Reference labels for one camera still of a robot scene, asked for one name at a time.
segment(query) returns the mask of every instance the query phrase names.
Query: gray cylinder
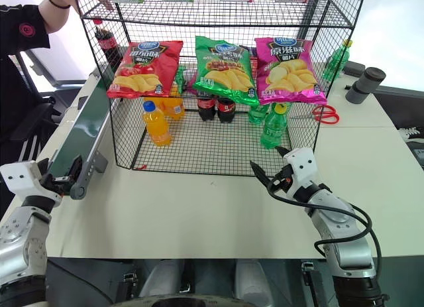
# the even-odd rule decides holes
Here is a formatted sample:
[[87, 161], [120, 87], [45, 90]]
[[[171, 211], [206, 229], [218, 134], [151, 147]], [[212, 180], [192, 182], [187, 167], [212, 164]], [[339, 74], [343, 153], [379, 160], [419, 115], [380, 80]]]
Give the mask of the gray cylinder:
[[346, 99], [351, 103], [362, 103], [369, 93], [376, 90], [384, 78], [386, 78], [386, 74], [381, 69], [368, 67], [353, 83], [346, 94]]

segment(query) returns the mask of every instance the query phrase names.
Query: white table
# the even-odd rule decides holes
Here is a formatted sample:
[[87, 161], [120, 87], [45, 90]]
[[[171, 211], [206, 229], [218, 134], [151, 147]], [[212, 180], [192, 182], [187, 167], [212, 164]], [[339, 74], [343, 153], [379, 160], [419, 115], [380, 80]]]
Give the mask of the white table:
[[[361, 105], [345, 100], [352, 81], [339, 78], [329, 96], [341, 121], [320, 128], [321, 177], [370, 214], [383, 256], [424, 255], [416, 238], [424, 228], [424, 172], [373, 95]], [[90, 77], [78, 97], [94, 86]], [[40, 158], [66, 138], [78, 97]], [[106, 173], [95, 173], [84, 200], [64, 198], [52, 212], [51, 257], [319, 257], [319, 235], [305, 212], [269, 197], [255, 178], [125, 170], [115, 165], [110, 130], [100, 151]], [[15, 198], [6, 215], [20, 204]]]

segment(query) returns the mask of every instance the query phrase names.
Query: green plastic bottle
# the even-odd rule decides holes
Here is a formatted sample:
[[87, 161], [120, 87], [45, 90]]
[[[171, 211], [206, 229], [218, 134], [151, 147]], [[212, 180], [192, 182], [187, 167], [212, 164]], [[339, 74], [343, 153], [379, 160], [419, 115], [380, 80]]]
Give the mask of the green plastic bottle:
[[336, 72], [337, 65], [339, 64], [340, 58], [342, 57], [343, 51], [345, 50], [345, 47], [346, 47], [346, 52], [344, 52], [343, 54], [342, 62], [340, 63], [339, 69], [337, 70], [337, 73], [336, 73], [335, 78], [338, 78], [338, 76], [340, 75], [340, 72], [346, 65], [347, 61], [349, 60], [349, 55], [350, 55], [349, 48], [351, 46], [352, 46], [351, 40], [344, 40], [343, 45], [333, 52], [333, 55], [331, 55], [331, 58], [323, 72], [323, 78], [325, 80], [331, 81], [333, 79], [334, 73]]
[[259, 125], [265, 119], [269, 107], [270, 104], [250, 107], [250, 110], [247, 113], [249, 116], [249, 122]]
[[281, 139], [287, 131], [287, 105], [277, 103], [265, 119], [264, 132], [260, 136], [260, 143], [267, 149], [281, 144]]

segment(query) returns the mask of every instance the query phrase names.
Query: red scissors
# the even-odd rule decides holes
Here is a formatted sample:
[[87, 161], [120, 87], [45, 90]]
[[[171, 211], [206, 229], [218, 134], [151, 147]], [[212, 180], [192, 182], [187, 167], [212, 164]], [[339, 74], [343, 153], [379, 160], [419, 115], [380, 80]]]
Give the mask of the red scissors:
[[334, 125], [340, 120], [339, 115], [334, 107], [330, 105], [318, 105], [312, 109], [311, 113], [303, 116], [294, 116], [292, 119], [303, 119], [303, 118], [314, 118], [320, 123], [325, 123], [327, 125]]

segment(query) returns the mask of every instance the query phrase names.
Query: wire mesh shelf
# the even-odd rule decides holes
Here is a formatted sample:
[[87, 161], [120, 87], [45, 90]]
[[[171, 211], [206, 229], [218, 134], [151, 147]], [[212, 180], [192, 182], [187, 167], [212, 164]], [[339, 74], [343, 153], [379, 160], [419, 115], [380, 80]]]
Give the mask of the wire mesh shelf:
[[[195, 69], [195, 36], [255, 47], [255, 38], [284, 36], [312, 40], [311, 59], [315, 77], [328, 95], [333, 80], [322, 78], [331, 54], [350, 39], [363, 0], [308, 0], [307, 3], [276, 3], [254, 0], [231, 3], [194, 0], [193, 3], [145, 0], [144, 3], [115, 3], [112, 11], [96, 0], [79, 0], [78, 6], [87, 38], [100, 74], [107, 86], [114, 74], [95, 37], [93, 19], [113, 33], [126, 50], [130, 42], [182, 40], [180, 65]], [[250, 176], [249, 160], [274, 174], [282, 166], [274, 150], [260, 146], [262, 127], [248, 123], [247, 106], [237, 105], [231, 124], [203, 122], [195, 96], [182, 94], [187, 109], [180, 121], [170, 122], [173, 143], [156, 147], [142, 120], [143, 99], [111, 99], [111, 122], [118, 166], [133, 170], [226, 174]], [[315, 105], [295, 103], [288, 115], [288, 131], [282, 145], [288, 149], [315, 148], [319, 123], [314, 119], [291, 119], [307, 115]]]

